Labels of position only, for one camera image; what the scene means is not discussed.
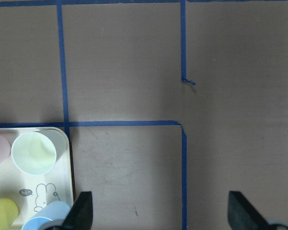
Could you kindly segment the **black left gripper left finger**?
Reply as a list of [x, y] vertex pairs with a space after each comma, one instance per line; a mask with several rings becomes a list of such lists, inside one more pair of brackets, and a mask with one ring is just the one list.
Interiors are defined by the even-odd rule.
[[93, 225], [92, 192], [81, 192], [62, 223], [63, 230], [90, 230]]

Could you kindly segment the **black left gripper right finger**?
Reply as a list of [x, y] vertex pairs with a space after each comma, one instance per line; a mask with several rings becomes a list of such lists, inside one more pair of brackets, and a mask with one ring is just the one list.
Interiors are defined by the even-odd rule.
[[239, 191], [228, 195], [228, 223], [232, 230], [268, 230], [269, 224]]

